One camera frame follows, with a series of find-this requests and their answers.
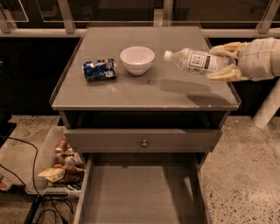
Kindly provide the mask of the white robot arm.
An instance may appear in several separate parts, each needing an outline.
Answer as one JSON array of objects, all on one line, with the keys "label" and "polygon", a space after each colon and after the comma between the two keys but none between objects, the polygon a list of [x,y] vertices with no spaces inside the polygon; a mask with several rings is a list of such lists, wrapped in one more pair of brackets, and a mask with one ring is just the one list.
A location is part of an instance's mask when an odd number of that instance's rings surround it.
[{"label": "white robot arm", "polygon": [[[280,39],[257,38],[251,42],[231,42],[217,45],[209,50],[218,56],[228,56],[237,60],[218,72],[206,77],[212,81],[266,81],[280,77]],[[252,121],[259,129],[270,122],[280,109],[280,80],[270,90],[257,110]]]}]

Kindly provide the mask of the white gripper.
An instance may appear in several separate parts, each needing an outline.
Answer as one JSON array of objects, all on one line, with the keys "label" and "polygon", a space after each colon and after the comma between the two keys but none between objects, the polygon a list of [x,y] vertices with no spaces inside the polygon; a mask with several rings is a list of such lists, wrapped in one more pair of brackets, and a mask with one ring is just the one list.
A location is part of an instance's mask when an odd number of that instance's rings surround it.
[{"label": "white gripper", "polygon": [[270,60],[275,42],[274,38],[258,38],[249,43],[231,42],[212,47],[210,53],[238,58],[238,62],[237,66],[231,64],[206,77],[212,81],[240,81],[242,75],[252,81],[273,79]]}]

